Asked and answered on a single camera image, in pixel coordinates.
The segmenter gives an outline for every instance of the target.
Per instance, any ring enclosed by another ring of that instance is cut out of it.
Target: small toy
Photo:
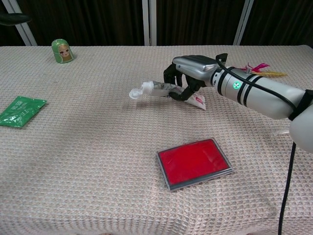
[[[60,64],[68,63],[74,59],[69,45],[64,39],[56,39],[51,44],[56,62]]]
[[[266,76],[266,77],[282,77],[286,76],[287,74],[284,72],[276,72],[276,71],[261,71],[261,69],[269,67],[266,63],[261,63],[257,67],[252,67],[249,63],[248,66],[244,68],[240,68],[243,71],[250,71],[250,73]]]

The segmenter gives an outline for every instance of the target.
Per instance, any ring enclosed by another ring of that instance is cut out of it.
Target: green figurine
[[[51,45],[56,62],[64,64],[74,59],[73,53],[66,40],[56,39]]]

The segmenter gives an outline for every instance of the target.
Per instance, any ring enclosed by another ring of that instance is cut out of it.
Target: black cable
[[[284,198],[283,198],[282,207],[281,207],[280,215],[279,215],[278,235],[282,234],[283,218],[284,218],[285,206],[286,206],[286,202],[287,202],[289,186],[290,186],[290,181],[291,181],[291,173],[292,173],[293,159],[294,159],[294,153],[295,153],[296,146],[297,145],[295,144],[295,142],[293,142],[292,149],[291,149],[291,155],[290,155],[290,162],[289,162],[286,188],[285,188]]]
[[[252,83],[250,81],[247,81],[245,80],[244,78],[240,77],[239,75],[235,74],[234,72],[232,72],[231,70],[227,69],[223,64],[222,62],[219,60],[219,56],[217,55],[216,56],[216,62],[218,63],[218,65],[221,67],[221,69],[223,69],[224,71],[228,72],[229,74],[231,74],[232,76],[236,77],[238,80],[244,82],[244,83],[247,83],[249,84],[250,86],[252,87],[256,87],[256,88],[259,88],[260,90],[264,91],[264,92],[267,92],[267,93],[270,93],[278,98],[280,98],[282,101],[286,102],[291,108],[293,111],[295,111],[296,109],[296,106],[290,101],[288,100],[286,97],[284,97],[283,95],[275,92],[275,91],[272,91],[266,87],[262,87],[258,84],[255,84],[255,83]]]
[[[256,87],[264,92],[270,93],[278,98],[280,98],[282,101],[286,102],[293,111],[295,111],[296,106],[290,101],[288,100],[286,97],[284,97],[283,95],[272,91],[268,88],[265,88],[263,86],[260,86],[258,84],[252,83],[250,81],[245,80],[244,78],[240,77],[239,75],[235,74],[234,72],[232,72],[231,70],[228,70],[220,61],[220,57],[217,55],[216,56],[216,62],[218,63],[218,65],[221,67],[221,69],[223,69],[224,71],[228,72],[229,74],[231,74],[232,76],[236,77],[238,80],[249,84],[252,87]],[[287,182],[286,182],[286,187],[285,187],[285,192],[284,192],[284,197],[283,197],[283,202],[282,202],[282,207],[280,210],[280,215],[279,215],[279,223],[278,223],[278,235],[282,234],[282,228],[283,228],[283,218],[284,218],[284,212],[285,212],[285,206],[286,206],[286,202],[287,202],[287,197],[288,197],[288,192],[289,192],[289,187],[290,187],[290,181],[291,181],[291,174],[292,174],[292,166],[293,166],[293,160],[294,160],[294,154],[295,154],[295,149],[296,149],[296,144],[295,142],[293,142],[292,144],[292,149],[291,149],[291,155],[290,155],[290,162],[289,162],[289,169],[288,169],[288,175],[287,175]]]

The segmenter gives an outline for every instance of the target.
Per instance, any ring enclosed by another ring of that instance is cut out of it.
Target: green indicator light
[[[233,84],[233,88],[234,88],[235,90],[239,89],[240,87],[241,87],[241,83],[240,83],[240,82],[235,82],[235,83]]]

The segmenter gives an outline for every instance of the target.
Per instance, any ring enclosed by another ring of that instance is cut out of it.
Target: doll face
[[[66,45],[59,46],[59,53],[62,57],[67,57],[69,55],[69,49]]]
[[[65,50],[61,50],[60,51],[60,55],[62,57],[67,57],[69,55],[69,50],[68,49],[65,49]]]

